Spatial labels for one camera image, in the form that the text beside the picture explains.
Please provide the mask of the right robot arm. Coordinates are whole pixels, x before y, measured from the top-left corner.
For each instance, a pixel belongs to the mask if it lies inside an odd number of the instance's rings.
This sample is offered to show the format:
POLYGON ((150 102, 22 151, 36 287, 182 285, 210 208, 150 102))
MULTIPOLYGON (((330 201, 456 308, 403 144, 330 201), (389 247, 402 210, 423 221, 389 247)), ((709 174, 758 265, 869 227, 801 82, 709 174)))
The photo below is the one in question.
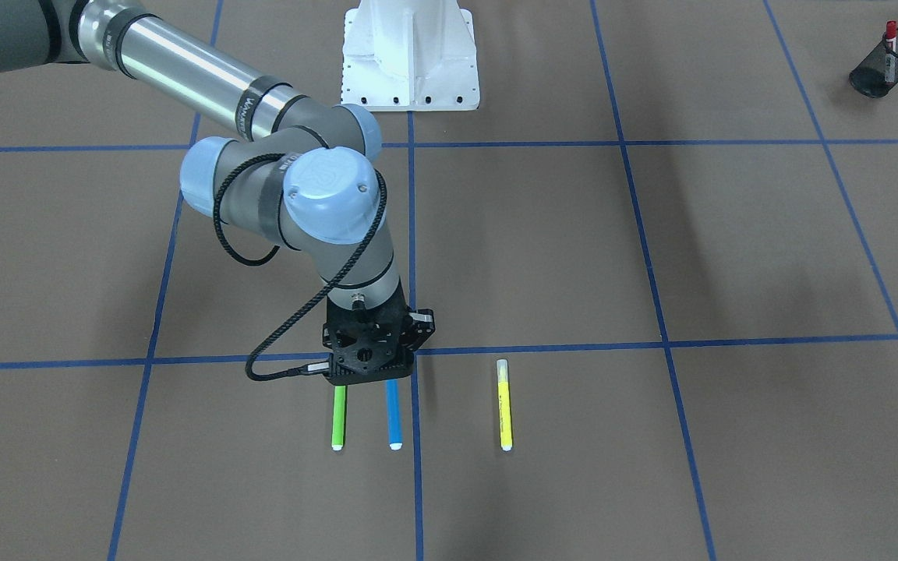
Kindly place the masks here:
POLYGON ((327 106, 214 49, 139 1, 0 1, 0 73, 92 64, 235 130, 200 139, 179 191, 243 266, 305 252, 322 288, 249 353, 254 381, 320 374, 332 386, 403 379, 435 333, 404 298, 375 169, 377 120, 327 106))

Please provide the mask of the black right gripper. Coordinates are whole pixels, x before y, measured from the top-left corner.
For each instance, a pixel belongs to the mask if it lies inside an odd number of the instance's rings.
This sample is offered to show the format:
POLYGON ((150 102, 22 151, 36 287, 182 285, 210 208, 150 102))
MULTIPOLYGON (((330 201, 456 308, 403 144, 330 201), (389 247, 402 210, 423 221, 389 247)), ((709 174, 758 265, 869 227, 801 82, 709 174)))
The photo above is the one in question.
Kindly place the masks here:
POLYGON ((432 309, 410 309, 402 286, 376 308, 343 309, 327 300, 322 344, 331 352, 324 378, 332 386, 405 379, 415 351, 435 333, 432 309))

